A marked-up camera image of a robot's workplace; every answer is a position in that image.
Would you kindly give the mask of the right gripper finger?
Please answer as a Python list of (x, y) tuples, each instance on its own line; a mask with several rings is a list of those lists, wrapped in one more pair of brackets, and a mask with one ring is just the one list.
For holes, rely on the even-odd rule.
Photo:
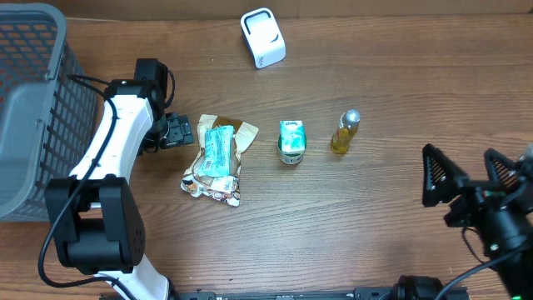
[(439, 148), (427, 143), (422, 149), (424, 165), (422, 204), (434, 207), (456, 198), (469, 176)]
[(484, 161), (490, 181), (500, 183), (508, 192), (514, 192), (520, 186), (515, 163), (508, 157), (489, 148), (484, 153)]

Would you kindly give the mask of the teal tissue packet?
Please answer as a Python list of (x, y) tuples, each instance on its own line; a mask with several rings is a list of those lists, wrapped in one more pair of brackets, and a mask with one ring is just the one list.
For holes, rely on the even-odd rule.
[(235, 172), (234, 127), (225, 125), (210, 129), (205, 134), (205, 152), (199, 168), (200, 176), (219, 178)]

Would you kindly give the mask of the brown white snack bag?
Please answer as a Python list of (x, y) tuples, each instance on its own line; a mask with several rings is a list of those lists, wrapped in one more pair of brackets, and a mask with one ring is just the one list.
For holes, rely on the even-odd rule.
[(199, 152), (184, 172), (181, 189), (195, 198), (211, 198), (232, 207), (241, 201), (242, 154), (258, 128), (248, 122), (203, 114), (197, 126)]

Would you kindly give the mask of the yellow dish soap bottle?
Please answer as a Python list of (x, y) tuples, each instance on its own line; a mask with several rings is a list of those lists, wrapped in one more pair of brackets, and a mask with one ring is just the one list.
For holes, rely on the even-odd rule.
[(359, 129), (360, 121), (361, 115), (356, 109), (349, 109), (341, 115), (336, 131), (331, 137), (330, 147), (334, 153), (348, 152), (351, 140)]

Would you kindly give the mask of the small teal carton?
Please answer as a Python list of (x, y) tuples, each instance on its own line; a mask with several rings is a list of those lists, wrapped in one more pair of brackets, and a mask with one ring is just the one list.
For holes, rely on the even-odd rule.
[(301, 153), (306, 148), (306, 135), (303, 121), (280, 121), (281, 151), (287, 154)]

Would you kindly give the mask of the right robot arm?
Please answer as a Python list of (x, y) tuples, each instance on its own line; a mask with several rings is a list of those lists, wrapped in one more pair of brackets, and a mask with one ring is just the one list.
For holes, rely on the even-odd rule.
[(532, 298), (532, 146), (517, 161), (493, 148), (484, 153), (487, 179), (472, 180), (439, 148), (422, 148), (424, 178), (422, 204), (447, 203), (444, 216), (450, 228), (472, 229), (484, 247), (486, 262), (447, 283), (443, 299), (464, 279), (487, 268), (498, 273), (512, 299)]

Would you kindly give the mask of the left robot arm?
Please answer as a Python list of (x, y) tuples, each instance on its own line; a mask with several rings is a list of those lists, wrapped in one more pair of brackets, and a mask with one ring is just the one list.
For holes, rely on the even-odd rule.
[(172, 281), (145, 254), (146, 232), (129, 185), (143, 153), (192, 143), (186, 116), (168, 112), (173, 73), (155, 58), (139, 58), (132, 79), (106, 82), (70, 74), (68, 79), (99, 93), (102, 120), (82, 160), (45, 190), (51, 228), (37, 271), (54, 288), (106, 282), (122, 299), (174, 299)]

